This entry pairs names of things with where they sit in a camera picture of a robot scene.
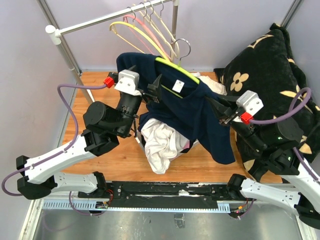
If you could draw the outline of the wooden hanger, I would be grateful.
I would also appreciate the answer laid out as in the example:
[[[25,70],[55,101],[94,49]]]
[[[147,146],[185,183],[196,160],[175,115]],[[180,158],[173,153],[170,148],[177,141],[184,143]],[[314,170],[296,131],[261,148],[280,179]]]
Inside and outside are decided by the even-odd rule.
[[[179,44],[174,43],[176,40],[174,34],[169,30],[162,19],[163,10],[164,5],[162,5],[160,14],[156,12],[154,6],[144,8],[135,12],[135,14],[139,14],[142,19],[134,19],[133,21],[137,21],[142,26],[145,33],[164,53],[165,58],[173,62],[180,55],[180,49]]]

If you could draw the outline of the navy blue t shirt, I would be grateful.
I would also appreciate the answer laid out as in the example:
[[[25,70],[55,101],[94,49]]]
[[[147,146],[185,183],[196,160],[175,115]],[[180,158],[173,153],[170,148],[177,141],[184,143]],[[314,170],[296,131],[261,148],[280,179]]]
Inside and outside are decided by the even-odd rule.
[[[149,119],[159,120],[191,141],[199,143],[219,164],[234,163],[235,157],[230,143],[230,129],[219,124],[206,97],[217,99],[217,94],[203,85],[203,90],[195,90],[197,85],[183,73],[156,61],[152,54],[127,52],[116,59],[117,71],[121,72],[136,65],[139,74],[139,89],[147,90],[157,76],[161,78],[161,101],[147,105],[147,113],[140,115],[138,130]]]

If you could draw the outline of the yellow hanger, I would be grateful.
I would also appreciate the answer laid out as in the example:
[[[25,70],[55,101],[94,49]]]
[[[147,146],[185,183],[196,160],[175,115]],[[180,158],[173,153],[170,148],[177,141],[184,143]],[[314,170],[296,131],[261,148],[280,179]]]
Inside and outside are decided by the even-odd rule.
[[[179,48],[171,43],[174,38],[162,16],[157,14],[153,7],[151,13],[148,13],[147,9],[127,9],[129,13],[125,14],[122,20],[112,22],[109,30],[138,52],[159,54],[172,62],[177,57],[175,50]]]

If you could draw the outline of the pink white hanger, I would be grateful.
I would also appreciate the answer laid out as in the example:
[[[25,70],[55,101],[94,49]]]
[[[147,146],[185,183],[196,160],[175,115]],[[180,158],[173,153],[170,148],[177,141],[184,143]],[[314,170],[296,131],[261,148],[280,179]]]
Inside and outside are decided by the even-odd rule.
[[[150,54],[155,54],[151,48],[145,43],[145,40],[147,40],[150,45],[152,45],[155,50],[157,50],[157,52],[166,60],[169,60],[170,62],[172,61],[172,57],[169,56],[168,53],[166,53],[166,51],[164,50],[164,48],[162,47],[162,45],[160,44],[159,40],[157,39],[157,37],[153,34],[153,32],[147,27],[147,25],[141,21],[140,19],[138,19],[136,17],[136,13],[132,10],[131,7],[127,7],[128,9],[130,9],[132,11],[133,14],[126,14],[123,17],[123,22],[128,23],[129,20],[128,18],[132,19],[132,25],[138,29],[138,27],[135,26],[135,22],[137,22],[142,28],[143,30],[139,29],[139,31],[136,31],[134,28],[132,27],[128,27],[128,29],[134,34],[134,36],[146,47],[146,49],[149,51]]]

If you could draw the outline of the pink t shirt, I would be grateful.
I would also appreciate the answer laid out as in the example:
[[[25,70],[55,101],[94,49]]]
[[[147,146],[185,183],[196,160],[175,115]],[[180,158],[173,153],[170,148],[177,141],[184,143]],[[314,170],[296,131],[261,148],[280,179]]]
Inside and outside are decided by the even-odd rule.
[[[186,144],[184,145],[184,147],[182,148],[180,153],[182,153],[182,154],[187,153],[191,149],[191,147],[192,147],[192,145],[190,143],[190,140],[187,140]]]

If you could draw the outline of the white t shirt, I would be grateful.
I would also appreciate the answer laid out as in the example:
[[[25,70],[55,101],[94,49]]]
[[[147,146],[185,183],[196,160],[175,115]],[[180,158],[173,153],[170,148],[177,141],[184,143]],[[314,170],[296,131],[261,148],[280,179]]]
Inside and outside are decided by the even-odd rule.
[[[155,118],[149,119],[140,132],[145,140],[146,158],[152,171],[158,175],[167,171],[172,159],[189,140],[174,128]]]

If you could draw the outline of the metal clothes rack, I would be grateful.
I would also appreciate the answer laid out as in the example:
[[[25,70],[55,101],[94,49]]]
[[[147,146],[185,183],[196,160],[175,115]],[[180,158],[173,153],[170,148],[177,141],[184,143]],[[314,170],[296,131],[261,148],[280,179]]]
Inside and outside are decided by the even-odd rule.
[[[50,37],[52,43],[59,50],[60,54],[62,55],[63,59],[67,64],[68,69],[72,72],[73,76],[75,77],[76,82],[79,85],[83,85],[83,82],[81,79],[82,69],[79,67],[72,51],[70,50],[66,40],[64,39],[64,35],[125,16],[131,12],[137,12],[142,9],[154,8],[157,5],[164,5],[166,2],[167,2],[166,0],[147,1],[145,3],[140,3],[136,6],[132,6],[116,12],[112,12],[110,14],[107,14],[89,21],[85,21],[73,26],[65,27],[62,29],[58,28],[58,23],[48,3],[45,0],[39,0],[38,4],[49,22],[49,25],[45,27],[45,32]]]

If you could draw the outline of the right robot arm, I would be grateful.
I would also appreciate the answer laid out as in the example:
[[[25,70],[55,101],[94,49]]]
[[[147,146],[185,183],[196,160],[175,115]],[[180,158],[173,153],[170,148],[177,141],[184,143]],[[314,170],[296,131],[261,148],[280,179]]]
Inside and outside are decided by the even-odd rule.
[[[292,118],[310,99],[306,97],[298,106],[276,119],[255,120],[254,115],[263,107],[263,101],[253,91],[241,96],[219,95],[207,97],[221,125],[230,126],[261,156],[254,162],[255,172],[263,170],[287,180],[294,190],[281,190],[264,185],[258,177],[247,178],[233,174],[227,185],[227,196],[232,200],[245,198],[270,203],[283,208],[306,225],[320,227],[320,180],[308,161],[298,152],[297,146],[303,131]]]

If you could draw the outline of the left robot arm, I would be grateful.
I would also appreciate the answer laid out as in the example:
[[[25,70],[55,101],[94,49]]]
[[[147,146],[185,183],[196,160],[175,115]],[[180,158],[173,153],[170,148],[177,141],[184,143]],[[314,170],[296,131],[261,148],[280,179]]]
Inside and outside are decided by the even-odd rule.
[[[130,131],[137,130],[136,118],[141,102],[161,99],[161,80],[158,75],[147,85],[147,90],[138,88],[140,75],[137,66],[111,72],[101,86],[85,86],[83,90],[100,90],[114,87],[120,93],[116,108],[101,101],[90,104],[83,115],[85,130],[75,131],[74,138],[46,154],[29,158],[19,156],[16,168],[22,177],[17,180],[18,192],[28,200],[37,200],[55,192],[78,192],[81,198],[103,198],[108,189],[104,175],[69,174],[63,170],[78,162],[102,156],[119,145],[118,138],[128,138]]]

